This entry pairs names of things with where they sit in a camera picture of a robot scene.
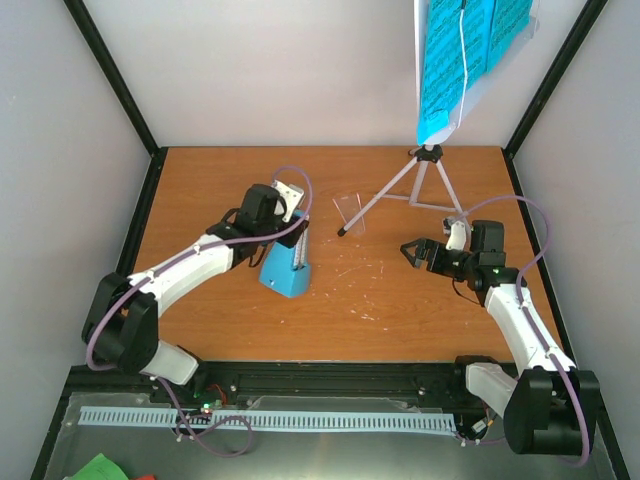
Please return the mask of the black aluminium frame rail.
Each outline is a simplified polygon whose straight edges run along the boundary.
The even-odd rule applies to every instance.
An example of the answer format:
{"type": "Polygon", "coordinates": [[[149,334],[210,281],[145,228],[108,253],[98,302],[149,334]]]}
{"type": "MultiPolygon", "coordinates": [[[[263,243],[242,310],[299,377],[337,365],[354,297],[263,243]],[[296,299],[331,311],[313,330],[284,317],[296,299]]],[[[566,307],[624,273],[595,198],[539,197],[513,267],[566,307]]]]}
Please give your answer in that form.
{"type": "MultiPolygon", "coordinates": [[[[181,405],[195,407],[222,400],[226,406],[248,408],[262,396],[390,398],[409,406],[451,412],[480,409],[480,400],[466,388],[472,365],[466,357],[454,363],[278,363],[205,362],[186,386],[170,383],[181,405]]],[[[601,410],[602,398],[594,374],[569,373],[585,414],[601,410]]],[[[95,372],[71,367],[64,393],[149,393],[152,402],[169,402],[164,389],[141,374],[118,370],[95,372]]]]}

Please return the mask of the clear plastic metronome cover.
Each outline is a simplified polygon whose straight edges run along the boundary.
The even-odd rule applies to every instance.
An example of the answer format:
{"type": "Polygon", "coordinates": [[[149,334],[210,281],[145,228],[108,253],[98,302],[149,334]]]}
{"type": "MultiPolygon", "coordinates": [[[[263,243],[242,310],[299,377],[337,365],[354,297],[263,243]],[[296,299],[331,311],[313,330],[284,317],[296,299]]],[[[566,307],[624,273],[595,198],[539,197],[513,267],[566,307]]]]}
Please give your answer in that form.
{"type": "MultiPolygon", "coordinates": [[[[337,208],[344,225],[351,221],[362,208],[361,198],[358,193],[339,195],[333,199],[333,203],[337,208]]],[[[338,235],[344,236],[347,233],[351,233],[356,236],[361,236],[365,231],[366,226],[364,218],[360,218],[348,231],[340,233],[340,230],[338,235]]]]}

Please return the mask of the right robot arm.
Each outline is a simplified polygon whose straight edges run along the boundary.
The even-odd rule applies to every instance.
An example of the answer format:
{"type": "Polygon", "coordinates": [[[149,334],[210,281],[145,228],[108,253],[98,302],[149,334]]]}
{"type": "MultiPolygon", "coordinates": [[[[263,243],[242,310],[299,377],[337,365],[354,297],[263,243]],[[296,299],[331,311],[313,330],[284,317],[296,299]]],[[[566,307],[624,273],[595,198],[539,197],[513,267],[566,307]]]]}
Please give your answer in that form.
{"type": "Polygon", "coordinates": [[[465,386],[502,419],[511,450],[586,459],[599,382],[593,372],[578,369],[546,329],[521,272],[506,264],[504,236],[497,221],[457,221],[448,242],[419,238],[400,251],[413,267],[466,284],[498,325],[517,375],[478,358],[464,368],[465,386]]]}

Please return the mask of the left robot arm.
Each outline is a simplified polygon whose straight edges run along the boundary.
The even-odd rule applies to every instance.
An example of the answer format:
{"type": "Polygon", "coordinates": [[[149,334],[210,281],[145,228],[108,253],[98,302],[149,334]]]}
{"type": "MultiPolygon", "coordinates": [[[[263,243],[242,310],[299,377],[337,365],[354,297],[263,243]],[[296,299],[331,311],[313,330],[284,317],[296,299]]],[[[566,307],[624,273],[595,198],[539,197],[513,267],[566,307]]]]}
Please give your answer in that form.
{"type": "Polygon", "coordinates": [[[295,249],[307,233],[312,199],[310,188],[254,184],[239,207],[181,252],[136,274],[106,275],[82,331],[87,366],[163,378],[184,401],[201,400],[208,390],[201,362],[160,339],[160,317],[206,281],[242,263],[262,265],[279,247],[295,249]]]}

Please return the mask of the green paper sheet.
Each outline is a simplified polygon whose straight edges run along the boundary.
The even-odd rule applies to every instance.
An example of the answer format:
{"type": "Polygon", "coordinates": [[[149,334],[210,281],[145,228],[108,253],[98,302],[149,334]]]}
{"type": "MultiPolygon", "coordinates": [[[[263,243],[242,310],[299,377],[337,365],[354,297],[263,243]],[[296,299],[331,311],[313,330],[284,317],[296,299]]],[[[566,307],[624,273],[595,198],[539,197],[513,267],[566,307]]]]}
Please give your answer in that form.
{"type": "Polygon", "coordinates": [[[98,454],[65,480],[128,480],[128,476],[115,462],[98,454]]]}

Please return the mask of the blue sheet music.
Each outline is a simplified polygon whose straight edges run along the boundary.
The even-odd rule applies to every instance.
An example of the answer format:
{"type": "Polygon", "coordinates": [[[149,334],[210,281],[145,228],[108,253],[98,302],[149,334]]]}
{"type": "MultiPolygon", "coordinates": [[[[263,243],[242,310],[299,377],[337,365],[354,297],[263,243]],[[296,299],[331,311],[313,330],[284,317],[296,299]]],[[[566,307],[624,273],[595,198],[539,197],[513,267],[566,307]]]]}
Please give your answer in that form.
{"type": "Polygon", "coordinates": [[[533,1],[416,1],[416,143],[460,128],[537,29],[533,1]]]}

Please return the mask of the blue metronome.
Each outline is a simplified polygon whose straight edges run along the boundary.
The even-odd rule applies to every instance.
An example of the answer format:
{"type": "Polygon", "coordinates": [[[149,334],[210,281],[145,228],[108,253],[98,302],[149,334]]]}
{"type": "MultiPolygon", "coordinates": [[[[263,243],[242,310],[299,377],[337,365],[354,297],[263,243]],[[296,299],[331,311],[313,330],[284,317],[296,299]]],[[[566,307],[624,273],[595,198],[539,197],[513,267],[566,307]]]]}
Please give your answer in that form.
{"type": "Polygon", "coordinates": [[[308,228],[294,248],[288,249],[274,242],[262,263],[260,283],[287,298],[296,298],[304,294],[311,281],[308,243],[308,228]]]}

